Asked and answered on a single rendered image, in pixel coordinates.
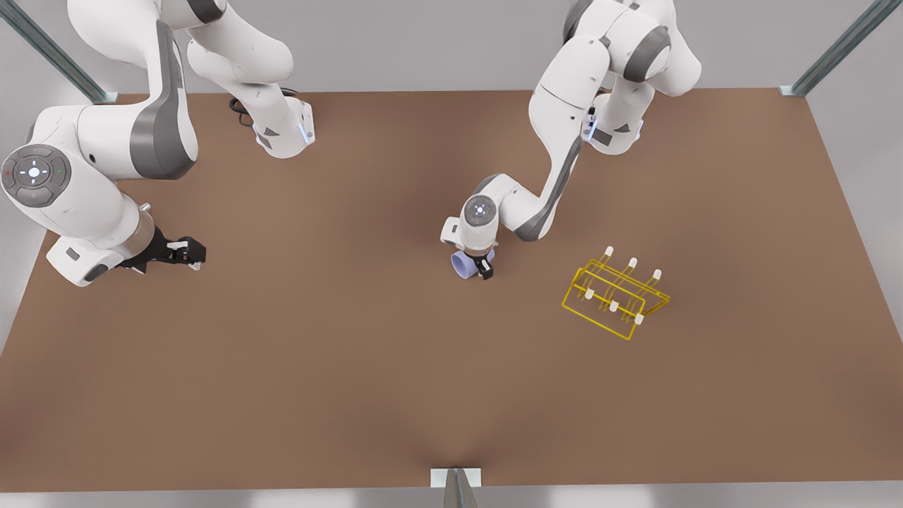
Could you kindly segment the silver frame post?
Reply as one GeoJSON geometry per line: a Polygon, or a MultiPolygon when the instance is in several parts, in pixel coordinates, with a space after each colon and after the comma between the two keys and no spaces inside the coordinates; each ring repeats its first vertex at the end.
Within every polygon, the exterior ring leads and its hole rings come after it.
{"type": "Polygon", "coordinates": [[[443,488],[443,508],[478,508],[472,488],[483,485],[480,468],[432,468],[431,488],[443,488]]]}
{"type": "Polygon", "coordinates": [[[805,97],[862,43],[903,0],[874,2],[836,39],[792,85],[778,88],[782,97],[805,97]]]}
{"type": "Polygon", "coordinates": [[[117,103],[119,93],[106,91],[97,84],[31,16],[20,8],[16,1],[0,0],[0,17],[91,103],[96,105],[117,103]]]}

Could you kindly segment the lilac cup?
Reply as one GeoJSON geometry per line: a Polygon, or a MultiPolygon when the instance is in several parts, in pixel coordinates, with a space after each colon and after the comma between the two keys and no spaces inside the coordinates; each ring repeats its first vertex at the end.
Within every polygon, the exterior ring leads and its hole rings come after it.
{"type": "MultiPolygon", "coordinates": [[[[484,256],[488,256],[490,262],[495,256],[495,251],[491,250],[484,256]]],[[[465,251],[459,250],[455,252],[455,254],[451,255],[451,263],[452,267],[454,267],[455,273],[458,274],[462,279],[470,279],[471,277],[477,274],[477,270],[474,264],[474,256],[468,255],[465,251]]]]}

